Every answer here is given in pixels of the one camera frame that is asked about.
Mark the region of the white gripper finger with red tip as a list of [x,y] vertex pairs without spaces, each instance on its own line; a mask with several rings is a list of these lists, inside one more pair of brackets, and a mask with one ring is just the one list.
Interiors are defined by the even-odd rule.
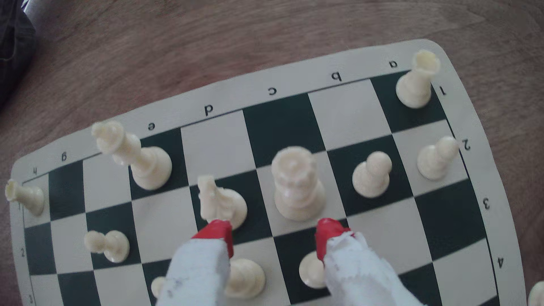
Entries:
[[324,264],[331,305],[423,305],[362,233],[336,219],[318,220],[316,255]]
[[232,225],[215,219],[173,255],[156,305],[227,305]]

